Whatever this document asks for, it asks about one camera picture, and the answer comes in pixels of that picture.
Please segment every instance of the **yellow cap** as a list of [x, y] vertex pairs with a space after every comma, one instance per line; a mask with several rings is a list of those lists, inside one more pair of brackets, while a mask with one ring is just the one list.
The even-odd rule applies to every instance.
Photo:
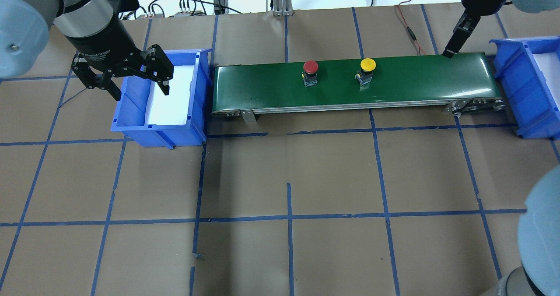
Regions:
[[364, 72], [369, 73], [375, 69], [377, 64], [372, 59], [363, 59], [362, 62], [360, 63], [360, 66], [362, 67]]

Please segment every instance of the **conveyor belt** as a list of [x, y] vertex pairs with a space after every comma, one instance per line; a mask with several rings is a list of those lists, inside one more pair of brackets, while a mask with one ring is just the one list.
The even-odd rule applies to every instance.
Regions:
[[318, 85], [305, 87], [303, 63], [218, 67], [213, 115], [445, 105], [456, 99], [497, 99], [483, 53], [375, 58], [371, 83], [354, 75], [360, 59], [318, 61]]

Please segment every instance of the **white paper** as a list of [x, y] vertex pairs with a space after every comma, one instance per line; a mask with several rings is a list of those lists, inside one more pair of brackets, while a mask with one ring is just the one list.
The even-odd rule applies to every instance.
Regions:
[[536, 64], [546, 79], [546, 84], [556, 101], [556, 106], [560, 106], [560, 60], [556, 53], [534, 54]]
[[174, 126], [186, 124], [189, 112], [190, 82], [194, 65], [175, 66], [173, 79], [169, 81], [169, 95], [165, 96], [157, 83], [150, 85], [146, 105], [145, 125]]

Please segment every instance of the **blue bin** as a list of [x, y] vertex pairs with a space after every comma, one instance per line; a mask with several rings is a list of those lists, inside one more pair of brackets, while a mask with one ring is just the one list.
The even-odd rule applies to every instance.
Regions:
[[131, 76], [124, 78], [122, 82], [122, 96], [116, 105], [111, 131], [122, 132], [145, 148], [173, 149], [175, 146], [201, 145], [206, 141], [204, 107], [206, 92], [211, 85], [208, 52], [210, 49], [165, 51], [175, 66], [194, 65], [189, 105], [185, 106], [185, 109], [188, 109], [186, 124], [145, 124], [152, 81]]
[[498, 46], [494, 65], [523, 138], [560, 138], [560, 112], [534, 54], [556, 53], [560, 36], [490, 40]]

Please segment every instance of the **red cap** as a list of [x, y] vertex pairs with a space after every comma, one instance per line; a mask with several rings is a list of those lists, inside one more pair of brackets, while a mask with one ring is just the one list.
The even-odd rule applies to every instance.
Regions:
[[317, 72], [317, 70], [319, 69], [318, 67], [319, 65], [317, 64], [316, 61], [314, 60], [308, 60], [305, 62], [304, 64], [304, 71], [307, 74], [315, 74]]

